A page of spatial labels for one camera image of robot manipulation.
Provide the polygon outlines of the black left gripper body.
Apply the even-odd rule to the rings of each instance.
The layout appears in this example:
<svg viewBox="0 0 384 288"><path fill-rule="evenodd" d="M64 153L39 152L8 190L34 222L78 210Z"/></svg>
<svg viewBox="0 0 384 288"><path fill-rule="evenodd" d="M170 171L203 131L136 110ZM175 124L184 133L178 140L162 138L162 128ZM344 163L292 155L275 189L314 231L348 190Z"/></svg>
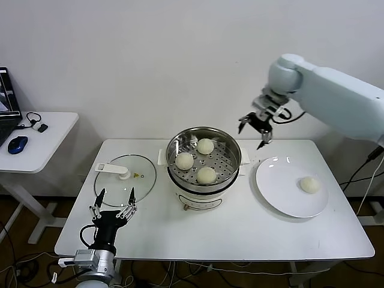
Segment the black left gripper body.
<svg viewBox="0 0 384 288"><path fill-rule="evenodd" d="M97 228L97 233L94 242L90 245L90 249L116 251L115 239L117 231L126 225L126 218L118 217L118 214L118 211L101 211L101 217L92 220Z"/></svg>

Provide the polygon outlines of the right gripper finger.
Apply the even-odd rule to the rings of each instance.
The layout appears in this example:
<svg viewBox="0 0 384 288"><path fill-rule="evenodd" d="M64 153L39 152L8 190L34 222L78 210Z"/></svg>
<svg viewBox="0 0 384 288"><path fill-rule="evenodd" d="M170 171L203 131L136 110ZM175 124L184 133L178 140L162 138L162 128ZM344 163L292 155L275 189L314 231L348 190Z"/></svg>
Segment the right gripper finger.
<svg viewBox="0 0 384 288"><path fill-rule="evenodd" d="M260 130L260 135L262 137L262 140L261 140L260 144L258 145L257 150L270 144L270 142L272 140L272 131Z"/></svg>
<svg viewBox="0 0 384 288"><path fill-rule="evenodd" d="M240 134L246 124L252 125L253 114L247 114L239 119L238 133Z"/></svg>

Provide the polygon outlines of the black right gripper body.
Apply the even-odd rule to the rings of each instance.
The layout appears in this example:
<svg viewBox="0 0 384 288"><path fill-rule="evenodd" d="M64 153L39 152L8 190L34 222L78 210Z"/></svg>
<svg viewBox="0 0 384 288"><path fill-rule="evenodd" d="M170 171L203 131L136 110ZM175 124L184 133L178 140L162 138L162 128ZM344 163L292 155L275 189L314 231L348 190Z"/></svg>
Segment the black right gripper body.
<svg viewBox="0 0 384 288"><path fill-rule="evenodd" d="M283 108L273 108L258 110L250 113L250 125L258 132L272 132L270 120L280 114Z"/></svg>

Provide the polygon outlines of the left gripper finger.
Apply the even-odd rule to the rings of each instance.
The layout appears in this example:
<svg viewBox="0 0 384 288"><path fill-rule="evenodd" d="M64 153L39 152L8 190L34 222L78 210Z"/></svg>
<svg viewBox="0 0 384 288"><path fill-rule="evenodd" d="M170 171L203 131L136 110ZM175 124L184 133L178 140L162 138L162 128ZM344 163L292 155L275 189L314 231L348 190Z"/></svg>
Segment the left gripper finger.
<svg viewBox="0 0 384 288"><path fill-rule="evenodd" d="M101 218L100 208L103 204L105 192L106 192L106 190L103 188L100 191L100 193L96 196L94 204L89 206L89 211L91 213L92 220L96 220L96 219Z"/></svg>
<svg viewBox="0 0 384 288"><path fill-rule="evenodd" d="M135 192L133 187L130 192L127 206L116 215L116 218L126 219L127 221L129 221L132 218L132 216L136 213L136 211L137 211L136 197L135 197Z"/></svg>

